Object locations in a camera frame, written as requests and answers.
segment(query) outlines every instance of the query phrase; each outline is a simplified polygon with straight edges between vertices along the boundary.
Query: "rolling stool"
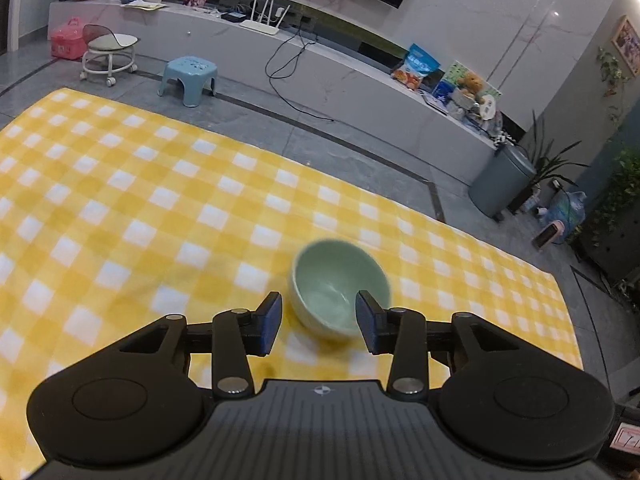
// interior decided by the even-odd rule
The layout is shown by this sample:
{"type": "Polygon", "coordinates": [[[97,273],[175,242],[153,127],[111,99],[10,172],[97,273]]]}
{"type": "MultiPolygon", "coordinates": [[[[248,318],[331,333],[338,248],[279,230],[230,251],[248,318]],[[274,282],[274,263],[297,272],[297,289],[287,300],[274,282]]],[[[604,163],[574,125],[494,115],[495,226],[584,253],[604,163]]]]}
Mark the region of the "rolling stool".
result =
{"type": "Polygon", "coordinates": [[[107,27],[102,25],[85,25],[82,29],[82,38],[87,46],[87,51],[82,56],[82,72],[80,79],[85,80],[87,74],[100,74],[107,76],[107,86],[116,84],[113,74],[123,72],[135,72],[136,65],[135,45],[139,41],[135,36],[129,34],[114,34],[107,27]],[[119,68],[113,67],[113,57],[122,56],[126,59],[126,64],[119,68]],[[92,70],[87,67],[87,63],[100,58],[108,60],[107,70],[92,70]]]}
{"type": "Polygon", "coordinates": [[[200,104],[202,89],[207,89],[216,94],[216,78],[218,67],[215,63],[194,56],[185,56],[174,59],[164,67],[164,75],[158,89],[158,95],[162,96],[169,79],[180,80],[184,86],[184,99],[182,103],[193,108],[200,104]]]}

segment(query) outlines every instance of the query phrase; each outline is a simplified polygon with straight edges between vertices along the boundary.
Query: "trash can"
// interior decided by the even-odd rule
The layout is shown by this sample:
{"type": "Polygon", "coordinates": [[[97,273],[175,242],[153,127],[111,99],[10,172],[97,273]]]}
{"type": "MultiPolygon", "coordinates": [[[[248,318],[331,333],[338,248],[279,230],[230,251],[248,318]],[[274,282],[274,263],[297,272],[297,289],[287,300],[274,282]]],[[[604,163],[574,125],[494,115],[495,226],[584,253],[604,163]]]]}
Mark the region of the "trash can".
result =
{"type": "Polygon", "coordinates": [[[494,217],[516,198],[536,176],[527,156],[516,146],[505,146],[469,188],[469,198],[489,217],[494,217]]]}

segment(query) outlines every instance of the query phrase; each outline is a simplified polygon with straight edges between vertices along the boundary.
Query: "marble wall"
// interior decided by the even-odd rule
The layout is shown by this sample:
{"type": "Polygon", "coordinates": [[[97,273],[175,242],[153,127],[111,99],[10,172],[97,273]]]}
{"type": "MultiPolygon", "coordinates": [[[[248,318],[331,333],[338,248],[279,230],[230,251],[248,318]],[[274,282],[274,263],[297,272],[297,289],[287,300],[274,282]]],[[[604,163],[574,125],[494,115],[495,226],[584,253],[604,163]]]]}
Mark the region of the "marble wall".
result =
{"type": "Polygon", "coordinates": [[[461,61],[504,97],[522,127],[542,111],[597,30],[612,0],[294,0],[401,46],[418,43],[443,66],[461,61]]]}

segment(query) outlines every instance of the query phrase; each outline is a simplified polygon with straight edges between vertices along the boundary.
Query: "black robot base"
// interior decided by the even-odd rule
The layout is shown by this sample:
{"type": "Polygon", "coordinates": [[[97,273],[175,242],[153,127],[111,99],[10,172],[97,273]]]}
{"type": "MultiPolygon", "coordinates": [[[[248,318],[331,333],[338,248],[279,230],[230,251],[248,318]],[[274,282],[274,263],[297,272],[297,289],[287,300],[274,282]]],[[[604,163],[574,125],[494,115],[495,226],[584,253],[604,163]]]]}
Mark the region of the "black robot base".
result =
{"type": "Polygon", "coordinates": [[[267,380],[282,298],[211,323],[172,314],[62,370],[31,394],[46,463],[31,478],[95,480],[605,479],[593,461],[614,403],[595,378],[466,312],[433,322],[361,291],[356,318],[379,381],[267,380]],[[187,377],[211,353],[211,389],[187,377]],[[428,352],[451,377],[428,388],[428,352]]]}

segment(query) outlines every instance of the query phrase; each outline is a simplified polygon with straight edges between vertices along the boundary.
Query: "snack bag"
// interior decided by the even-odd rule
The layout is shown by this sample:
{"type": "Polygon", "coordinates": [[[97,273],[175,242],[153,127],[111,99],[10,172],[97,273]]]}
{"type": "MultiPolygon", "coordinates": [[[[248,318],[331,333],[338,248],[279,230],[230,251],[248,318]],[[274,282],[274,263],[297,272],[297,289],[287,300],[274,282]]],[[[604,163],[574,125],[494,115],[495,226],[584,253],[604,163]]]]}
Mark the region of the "snack bag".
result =
{"type": "Polygon", "coordinates": [[[437,70],[440,64],[415,43],[409,47],[404,63],[391,73],[393,79],[405,84],[411,90],[417,90],[423,78],[437,70]]]}

